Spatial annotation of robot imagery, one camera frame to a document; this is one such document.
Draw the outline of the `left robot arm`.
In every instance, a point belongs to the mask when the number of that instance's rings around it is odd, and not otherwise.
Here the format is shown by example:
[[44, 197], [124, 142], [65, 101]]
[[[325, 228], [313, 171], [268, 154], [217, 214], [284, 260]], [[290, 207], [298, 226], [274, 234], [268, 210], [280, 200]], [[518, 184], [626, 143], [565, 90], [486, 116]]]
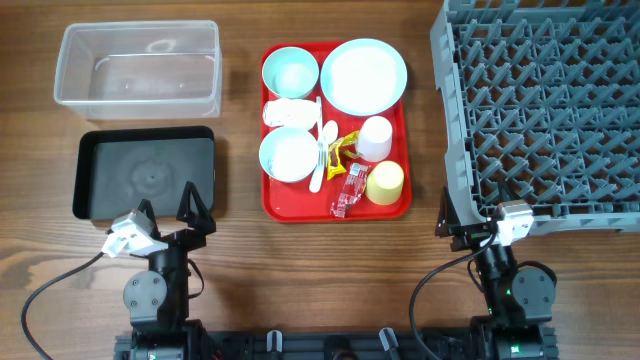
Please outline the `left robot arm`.
[[123, 291], [130, 314], [130, 337], [118, 338], [115, 360], [190, 359], [217, 357], [213, 341], [202, 322], [190, 320], [188, 290], [192, 272], [200, 275], [188, 253], [206, 246], [206, 237], [216, 231], [210, 210], [194, 183], [185, 184], [176, 219], [187, 227], [161, 236], [152, 220], [152, 238], [164, 246], [144, 258], [148, 269], [135, 274]]

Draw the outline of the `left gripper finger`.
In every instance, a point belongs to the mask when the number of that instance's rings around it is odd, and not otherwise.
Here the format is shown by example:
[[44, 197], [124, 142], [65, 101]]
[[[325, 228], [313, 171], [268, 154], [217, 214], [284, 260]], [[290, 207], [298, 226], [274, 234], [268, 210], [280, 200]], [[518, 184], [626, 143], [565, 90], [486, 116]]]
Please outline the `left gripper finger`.
[[151, 228], [149, 234], [152, 238], [159, 238], [160, 232], [157, 226], [155, 214], [151, 202], [148, 199], [142, 199], [137, 210], [142, 213], [150, 222]]
[[176, 219], [204, 235], [216, 231], [215, 220], [202, 201], [195, 184], [191, 181], [187, 181], [185, 184]]

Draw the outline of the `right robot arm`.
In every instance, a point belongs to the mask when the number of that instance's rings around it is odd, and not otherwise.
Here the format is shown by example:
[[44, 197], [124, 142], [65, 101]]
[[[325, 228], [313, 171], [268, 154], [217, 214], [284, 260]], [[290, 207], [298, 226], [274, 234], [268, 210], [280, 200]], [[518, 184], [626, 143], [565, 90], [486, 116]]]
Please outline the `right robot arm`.
[[467, 328], [422, 330], [440, 359], [543, 359], [559, 357], [552, 319], [557, 277], [536, 261], [517, 262], [512, 244], [525, 238], [533, 210], [507, 185], [499, 185], [501, 203], [485, 221], [464, 225], [444, 189], [436, 235], [452, 239], [451, 250], [487, 249], [468, 261], [484, 296], [488, 314], [475, 316]]

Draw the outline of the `yellow snack wrapper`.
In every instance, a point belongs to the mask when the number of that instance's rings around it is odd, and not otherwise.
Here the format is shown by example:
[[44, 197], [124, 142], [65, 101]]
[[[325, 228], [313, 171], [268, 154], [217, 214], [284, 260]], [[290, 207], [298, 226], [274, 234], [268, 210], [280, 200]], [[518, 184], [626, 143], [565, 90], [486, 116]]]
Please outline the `yellow snack wrapper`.
[[327, 180], [347, 172], [347, 160], [355, 160], [361, 157], [356, 150], [359, 132], [354, 131], [335, 140], [328, 148]]

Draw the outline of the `red snack wrapper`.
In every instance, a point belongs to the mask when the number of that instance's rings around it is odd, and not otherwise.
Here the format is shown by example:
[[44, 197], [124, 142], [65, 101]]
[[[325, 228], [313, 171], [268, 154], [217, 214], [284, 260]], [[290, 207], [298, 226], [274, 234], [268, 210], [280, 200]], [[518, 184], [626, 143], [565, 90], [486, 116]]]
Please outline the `red snack wrapper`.
[[342, 177], [341, 185], [332, 197], [330, 214], [336, 218], [345, 218], [349, 209], [357, 204], [364, 194], [367, 177], [371, 167], [352, 162]]

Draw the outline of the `light blue plate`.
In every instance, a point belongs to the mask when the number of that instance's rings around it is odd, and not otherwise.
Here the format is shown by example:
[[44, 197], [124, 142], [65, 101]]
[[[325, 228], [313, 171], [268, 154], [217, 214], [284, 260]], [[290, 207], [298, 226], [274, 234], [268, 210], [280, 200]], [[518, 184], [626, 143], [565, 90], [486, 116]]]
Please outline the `light blue plate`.
[[403, 57], [381, 40], [360, 38], [333, 49], [323, 62], [320, 86], [324, 98], [352, 116], [373, 116], [394, 106], [408, 82]]

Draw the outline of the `white napkin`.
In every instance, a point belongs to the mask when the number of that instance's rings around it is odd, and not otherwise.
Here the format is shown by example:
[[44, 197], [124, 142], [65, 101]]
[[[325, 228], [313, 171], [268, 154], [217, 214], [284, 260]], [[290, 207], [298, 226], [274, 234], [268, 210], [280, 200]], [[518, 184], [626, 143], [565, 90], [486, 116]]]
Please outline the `white napkin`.
[[280, 98], [267, 101], [262, 120], [269, 128], [292, 127], [310, 130], [320, 118], [320, 106], [304, 99]]

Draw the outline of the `mint green bowl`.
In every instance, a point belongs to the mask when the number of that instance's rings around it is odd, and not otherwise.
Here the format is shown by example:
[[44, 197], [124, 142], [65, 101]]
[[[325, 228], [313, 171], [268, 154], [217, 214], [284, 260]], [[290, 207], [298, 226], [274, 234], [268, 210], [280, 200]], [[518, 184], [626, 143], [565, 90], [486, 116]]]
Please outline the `mint green bowl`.
[[320, 75], [315, 57], [300, 47], [283, 47], [270, 53], [262, 65], [262, 80], [278, 98], [304, 99]]

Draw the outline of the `light blue rice bowl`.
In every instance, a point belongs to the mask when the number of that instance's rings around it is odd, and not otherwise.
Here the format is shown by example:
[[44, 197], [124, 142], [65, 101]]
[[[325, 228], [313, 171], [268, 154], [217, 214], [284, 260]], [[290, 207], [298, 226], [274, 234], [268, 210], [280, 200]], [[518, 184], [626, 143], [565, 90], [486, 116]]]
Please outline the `light blue rice bowl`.
[[309, 176], [318, 163], [316, 138], [307, 130], [280, 127], [269, 132], [259, 147], [259, 162], [272, 179], [296, 183]]

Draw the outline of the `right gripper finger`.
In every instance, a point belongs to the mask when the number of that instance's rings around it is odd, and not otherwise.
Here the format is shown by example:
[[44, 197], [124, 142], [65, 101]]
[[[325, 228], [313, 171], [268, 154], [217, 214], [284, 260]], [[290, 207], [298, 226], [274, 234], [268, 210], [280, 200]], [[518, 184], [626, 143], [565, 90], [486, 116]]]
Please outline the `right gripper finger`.
[[497, 203], [513, 201], [515, 199], [515, 193], [512, 191], [509, 181], [500, 180], [497, 182], [498, 199]]
[[440, 198], [440, 210], [435, 228], [438, 237], [452, 237], [459, 229], [459, 218], [447, 186], [444, 186]]

